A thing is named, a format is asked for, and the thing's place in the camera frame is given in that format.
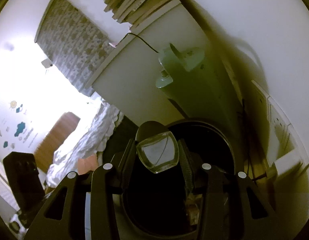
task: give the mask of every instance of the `patterned panel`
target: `patterned panel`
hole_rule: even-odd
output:
[[[109,39],[67,0],[53,0],[42,21],[37,43],[62,74],[84,95],[84,86],[111,53]]]

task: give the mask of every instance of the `orange object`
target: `orange object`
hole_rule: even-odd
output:
[[[86,174],[89,171],[95,171],[99,167],[96,154],[85,159],[78,159],[78,174]]]

